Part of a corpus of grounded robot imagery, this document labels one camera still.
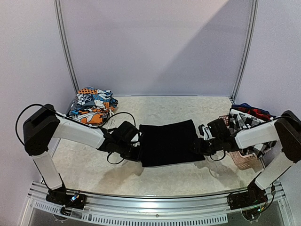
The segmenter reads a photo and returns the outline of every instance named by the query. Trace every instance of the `metal frame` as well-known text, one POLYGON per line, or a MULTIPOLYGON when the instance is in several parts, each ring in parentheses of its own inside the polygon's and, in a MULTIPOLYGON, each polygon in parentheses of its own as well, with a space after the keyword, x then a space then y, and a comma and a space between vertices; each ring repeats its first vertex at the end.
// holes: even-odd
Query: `metal frame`
POLYGON ((258 0, 253 0, 252 10, 251 10, 250 19, 249 19, 249 25, 248 25, 248 32, 247 32, 247 36, 246 36, 245 48, 244 48, 244 53, 243 53, 243 58, 242 58, 242 61, 241 61, 241 64, 240 64, 238 77, 236 79, 236 82, 235 82, 235 85, 234 85, 234 88, 233 88, 233 91, 232 91, 232 95, 230 97, 234 101, 235 101, 235 99, 238 95, 238 90, 239 90, 239 87, 240 87, 240 83, 242 81, 242 77, 243 77, 245 67, 246 67, 247 58, 248 58, 250 47, 251 47, 251 42, 252 42, 252 37, 253 37, 253 32, 254 32, 254 27, 255 27, 257 8, 258 8, 258 0))
MULTIPOLYGON (((283 221, 286 226, 292 226, 283 188, 279 182, 275 182, 275 188, 275 202, 281 208, 283 221)), ((270 188, 266 191, 270 200, 270 188)), ((45 185, 35 182, 32 184, 20 225, 29 225, 34 208, 60 216, 61 206, 45 201, 47 192, 45 185)), ((85 209, 74 209, 71 218, 100 225, 208 226, 227 223, 228 213, 241 211, 230 210, 227 203, 230 192, 186 198, 117 197, 83 193, 87 195, 85 209)))
POLYGON ((61 1, 60 0, 54 0, 54 5, 55 5, 55 13, 56 13, 58 30, 59 30, 60 37, 61 37, 63 52, 64 52, 64 55, 65 55, 69 75, 70 75, 70 78, 71 78, 71 82, 72 82, 74 91, 75 91, 75 93, 77 93, 79 91, 79 84, 77 82, 77 78, 76 78, 76 75, 75 75, 75 72, 74 72, 74 68, 73 68, 73 64, 72 64, 72 60, 71 60, 71 55, 70 55, 70 51, 69 51, 69 47, 68 47, 68 41, 67 41, 64 22, 63 22, 61 1))
MULTIPOLYGON (((71 82, 72 82, 74 91, 75 91, 75 93, 77 93, 79 91, 79 84, 78 84, 78 81, 77 81, 77 78, 75 75, 75 71, 74 71, 74 67, 72 64, 71 55, 70 55, 70 51, 69 51, 69 47, 68 47, 68 41, 67 41, 67 37, 66 37, 64 23, 63 23, 61 1, 54 0, 54 5, 55 5, 58 30, 59 30, 60 37, 61 37, 61 42, 62 42, 62 47, 63 47, 67 67, 69 70, 69 74, 70 74, 70 78, 71 78, 71 82)), ((233 90, 232 90, 232 93, 230 96, 231 100, 234 100, 234 101, 238 94, 239 86, 240 86, 240 83, 241 83, 241 80, 243 77, 243 73, 244 73, 244 70, 246 67, 246 61, 247 61, 248 54, 250 51, 250 46, 251 46, 251 41, 252 41, 252 36, 253 36, 253 31, 254 31, 254 26, 255 26, 255 20, 256 20, 257 7, 258 7, 258 0, 253 0, 252 9, 250 12, 250 17, 249 17, 248 31, 247 31, 247 35, 246 35, 243 57, 242 57, 242 61, 240 64, 239 73, 236 78, 236 81, 235 81, 235 84, 234 84, 234 87, 233 87, 233 90)))

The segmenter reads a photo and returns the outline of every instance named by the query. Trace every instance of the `patterned clothing pile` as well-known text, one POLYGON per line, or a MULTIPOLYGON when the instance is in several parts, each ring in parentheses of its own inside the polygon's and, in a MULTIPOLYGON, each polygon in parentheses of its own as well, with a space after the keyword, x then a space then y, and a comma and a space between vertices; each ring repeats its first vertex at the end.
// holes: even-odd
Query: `patterned clothing pile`
POLYGON ((84 124, 100 125, 110 111, 117 107, 118 101, 112 98, 110 90, 102 91, 86 87, 78 91, 71 105, 68 117, 84 124))
MULTIPOLYGON (((231 109, 229 114, 229 130, 231 134, 234 134, 242 129, 247 129, 258 124, 263 123, 264 120, 258 119, 250 114, 231 109)), ((261 158, 266 152, 268 152, 276 141, 267 142, 264 144, 257 144, 245 149, 240 150, 241 155, 254 154, 257 158, 261 158)))

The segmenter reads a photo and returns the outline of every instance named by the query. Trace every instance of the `red fabric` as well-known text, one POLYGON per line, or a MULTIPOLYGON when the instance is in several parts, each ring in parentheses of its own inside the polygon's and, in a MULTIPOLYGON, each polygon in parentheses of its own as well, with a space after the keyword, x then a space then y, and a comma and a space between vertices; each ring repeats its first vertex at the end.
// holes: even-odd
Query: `red fabric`
POLYGON ((250 114, 250 115, 252 115, 252 116, 254 116, 258 119, 264 120, 264 121, 269 121, 269 119, 272 117, 272 115, 266 114, 266 113, 264 113, 261 110, 256 109, 256 108, 233 107, 232 109, 250 114))

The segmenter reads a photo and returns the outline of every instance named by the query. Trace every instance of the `pink basket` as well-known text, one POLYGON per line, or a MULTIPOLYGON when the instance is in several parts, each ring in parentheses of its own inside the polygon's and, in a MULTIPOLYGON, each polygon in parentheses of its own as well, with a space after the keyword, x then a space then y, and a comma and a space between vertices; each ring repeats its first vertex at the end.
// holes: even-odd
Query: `pink basket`
MULTIPOLYGON (((219 117, 223 119, 226 126, 229 126, 229 115, 222 115, 219 117)), ((254 160, 257 160, 257 156, 254 154, 241 155, 240 151, 230 152, 230 155, 237 167, 240 170, 245 170, 252 167, 252 163, 254 160)))

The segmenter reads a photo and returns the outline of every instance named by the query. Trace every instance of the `orange patterned fabric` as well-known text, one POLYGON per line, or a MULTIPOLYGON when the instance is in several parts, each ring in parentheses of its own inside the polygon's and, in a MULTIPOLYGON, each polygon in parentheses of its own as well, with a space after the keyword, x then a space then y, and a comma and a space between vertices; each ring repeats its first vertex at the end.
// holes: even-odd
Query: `orange patterned fabric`
POLYGON ((78 91, 68 116, 85 124, 100 125, 117 104, 110 90, 86 87, 78 91))

